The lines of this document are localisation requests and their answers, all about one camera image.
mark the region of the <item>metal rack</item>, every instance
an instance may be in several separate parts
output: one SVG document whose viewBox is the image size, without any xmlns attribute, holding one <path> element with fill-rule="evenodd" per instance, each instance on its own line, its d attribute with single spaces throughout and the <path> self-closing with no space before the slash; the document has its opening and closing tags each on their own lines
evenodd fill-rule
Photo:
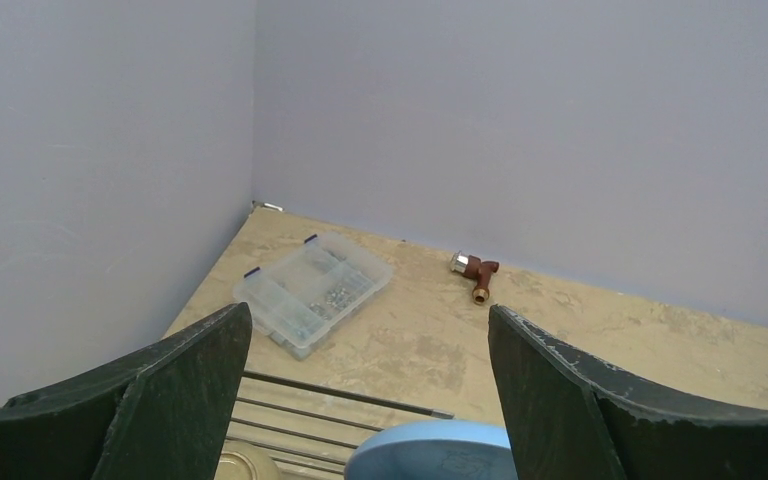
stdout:
<svg viewBox="0 0 768 480">
<path fill-rule="evenodd" d="M 314 406 L 316 406 L 317 402 L 324 405 L 328 403 L 329 399 L 336 398 L 378 409 L 377 413 L 381 415 L 380 418 L 382 420 L 369 422 L 345 418 L 350 416 L 351 408 L 345 409 L 346 411 L 343 412 L 344 416 L 337 416 L 289 407 L 282 405 L 281 402 L 259 400 L 251 398 L 249 395 L 237 397 L 237 405 L 235 413 L 231 417 L 231 424 L 232 426 L 238 425 L 244 428 L 245 432 L 243 434 L 235 434 L 229 428 L 226 438 L 244 441 L 262 448 L 269 453 L 269 456 L 283 470 L 288 470 L 290 473 L 303 474 L 308 478 L 342 478 L 346 461 L 363 440 L 387 427 L 410 421 L 411 416 L 413 416 L 413 419 L 416 416 L 438 419 L 452 419 L 455 417 L 452 413 L 439 409 L 396 402 L 263 373 L 247 371 L 243 374 L 243 379 L 244 382 L 249 380 L 283 388 L 285 392 L 288 392 L 286 393 L 288 397 L 292 395 L 298 397 L 301 394 L 307 398 L 311 394 L 317 395 L 319 400 L 307 398 Z M 267 416 L 271 416 L 271 421 L 253 420 L 252 418 L 257 415 L 255 415 L 256 412 L 251 410 L 252 408 L 260 409 L 261 412 L 269 412 L 270 415 Z M 373 425 L 372 423 L 389 424 L 381 426 Z M 307 426 L 308 429 L 316 430 L 316 432 L 304 431 L 303 425 Z M 343 436 L 346 436 L 346 429 L 352 430 L 354 433 L 349 436 L 352 437 L 353 441 L 335 438 L 341 429 L 344 433 Z M 257 438 L 258 432 L 268 433 L 270 439 Z M 317 475 L 324 476 L 310 477 L 311 473 L 314 472 Z"/>
</svg>

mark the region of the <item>round beige lid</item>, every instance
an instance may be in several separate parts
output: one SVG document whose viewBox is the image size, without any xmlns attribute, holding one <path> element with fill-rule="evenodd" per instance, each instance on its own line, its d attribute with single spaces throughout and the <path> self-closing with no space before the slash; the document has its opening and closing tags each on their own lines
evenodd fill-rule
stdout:
<svg viewBox="0 0 768 480">
<path fill-rule="evenodd" d="M 245 442 L 228 440 L 222 446 L 215 480 L 281 480 L 275 462 L 263 450 Z"/>
</svg>

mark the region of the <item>gray wall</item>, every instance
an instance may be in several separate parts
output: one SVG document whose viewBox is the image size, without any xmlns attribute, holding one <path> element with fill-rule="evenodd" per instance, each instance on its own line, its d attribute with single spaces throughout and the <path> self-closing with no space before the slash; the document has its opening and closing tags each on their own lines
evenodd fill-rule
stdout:
<svg viewBox="0 0 768 480">
<path fill-rule="evenodd" d="M 249 212 L 254 0 L 0 1 L 0 403 L 157 340 Z"/>
<path fill-rule="evenodd" d="M 259 199 L 768 325 L 768 2 L 271 0 L 257 22 Z"/>
</svg>

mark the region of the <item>wooden table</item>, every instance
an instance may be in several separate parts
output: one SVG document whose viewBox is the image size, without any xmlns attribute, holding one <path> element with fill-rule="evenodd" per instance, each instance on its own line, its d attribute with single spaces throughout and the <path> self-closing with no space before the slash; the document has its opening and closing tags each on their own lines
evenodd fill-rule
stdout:
<svg viewBox="0 0 768 480">
<path fill-rule="evenodd" d="M 325 231 L 336 231 L 386 260 L 394 268 L 392 281 L 304 361 L 255 333 L 246 368 L 502 425 L 487 348 L 487 307 L 472 303 L 472 282 L 448 270 L 453 252 L 256 209 L 166 335 L 232 303 L 231 289 L 245 272 L 269 265 L 311 234 Z M 768 409 L 767 328 L 508 265 L 493 277 L 491 293 L 488 303 L 507 305 L 561 339 L 649 380 Z M 249 381 L 241 392 L 284 404 L 311 401 Z M 392 413 L 375 417 L 381 413 L 339 400 L 317 402 L 302 406 L 322 413 L 351 410 L 356 418 L 385 426 L 404 420 Z"/>
</svg>

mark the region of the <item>blue bowl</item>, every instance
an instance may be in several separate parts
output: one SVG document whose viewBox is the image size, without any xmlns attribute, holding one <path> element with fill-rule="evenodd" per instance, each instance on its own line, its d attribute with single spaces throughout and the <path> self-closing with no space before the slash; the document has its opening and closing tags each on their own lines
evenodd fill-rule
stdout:
<svg viewBox="0 0 768 480">
<path fill-rule="evenodd" d="M 517 480 L 508 432 L 462 420 L 388 428 L 346 464 L 346 480 Z"/>
</svg>

